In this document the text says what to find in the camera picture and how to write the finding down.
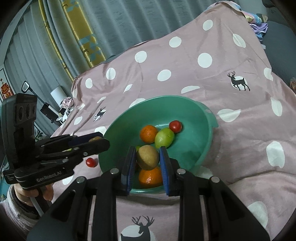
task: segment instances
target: metal bolt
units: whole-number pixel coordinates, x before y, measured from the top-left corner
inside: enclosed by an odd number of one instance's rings
[[[211,177],[211,181],[214,182],[214,183],[218,183],[218,182],[220,182],[220,178],[218,178],[218,177]]]
[[[117,168],[112,168],[110,170],[110,172],[111,172],[111,174],[115,175],[115,174],[119,173],[119,170]]]
[[[77,183],[82,183],[84,181],[85,181],[85,177],[78,177],[78,178],[76,178],[76,182]]]
[[[177,173],[180,174],[180,175],[183,175],[183,174],[186,173],[186,170],[183,169],[183,168],[179,168],[179,169],[177,170]]]

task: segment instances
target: hand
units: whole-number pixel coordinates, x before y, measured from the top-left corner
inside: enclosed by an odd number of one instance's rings
[[[47,201],[51,201],[53,199],[54,196],[54,190],[52,188],[53,184],[49,184],[46,185],[46,190],[43,191],[43,198]],[[17,198],[24,204],[33,207],[33,203],[30,200],[30,197],[37,197],[39,195],[38,190],[34,189],[34,190],[24,190],[22,189],[22,187],[20,186],[20,184],[14,184],[14,188],[15,188],[15,194],[17,196]]]

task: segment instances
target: clothing pile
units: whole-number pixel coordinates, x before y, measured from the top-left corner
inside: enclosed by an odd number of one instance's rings
[[[235,2],[230,1],[228,3],[230,3],[234,9],[237,9],[238,11],[241,11],[244,14],[246,20],[250,24],[255,35],[259,39],[260,43],[262,43],[263,36],[264,36],[264,34],[266,34],[267,29],[268,29],[268,24],[267,24],[268,17],[264,14],[261,14],[261,13],[254,14],[254,13],[249,13],[249,12],[243,11],[242,8],[238,4],[236,4]],[[216,4],[218,4],[218,3],[214,3],[214,4],[210,5],[207,8],[207,10],[209,8],[212,8]]]

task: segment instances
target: pink blanket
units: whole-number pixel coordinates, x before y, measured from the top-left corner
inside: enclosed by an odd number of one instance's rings
[[[75,109],[54,136],[104,133],[125,110],[155,96],[204,103],[217,114],[219,128],[207,160],[194,174],[220,177],[271,239],[294,211],[296,125],[290,123],[296,119],[296,97],[272,73],[253,30],[231,3],[217,4],[173,33],[81,74],[72,94]],[[99,167],[82,162],[74,177],[55,183],[55,199],[77,176],[100,174]],[[132,217],[145,215],[155,219],[150,240],[177,239],[178,199],[132,195],[117,203],[119,237],[139,236]]]

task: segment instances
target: lime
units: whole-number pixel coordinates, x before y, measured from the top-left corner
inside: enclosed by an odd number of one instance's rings
[[[174,140],[175,134],[174,132],[169,128],[164,128],[160,130],[155,137],[155,147],[158,149],[162,146],[165,146],[168,148],[173,140]]]

